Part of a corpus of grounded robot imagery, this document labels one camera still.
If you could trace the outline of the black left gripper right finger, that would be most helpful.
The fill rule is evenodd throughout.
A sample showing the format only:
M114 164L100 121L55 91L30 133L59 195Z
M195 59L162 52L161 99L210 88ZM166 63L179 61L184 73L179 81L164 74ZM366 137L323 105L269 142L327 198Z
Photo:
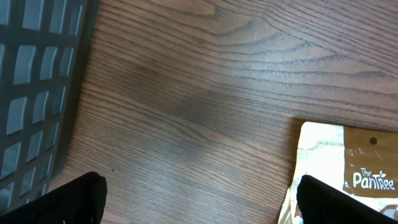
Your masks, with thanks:
M297 203L304 224L397 224L310 175L301 178Z

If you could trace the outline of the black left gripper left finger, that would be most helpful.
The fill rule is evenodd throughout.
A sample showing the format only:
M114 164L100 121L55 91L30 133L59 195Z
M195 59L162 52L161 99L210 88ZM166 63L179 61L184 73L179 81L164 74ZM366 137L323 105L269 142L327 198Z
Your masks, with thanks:
M88 172L1 215L1 224L100 224L106 197L106 178L96 172Z

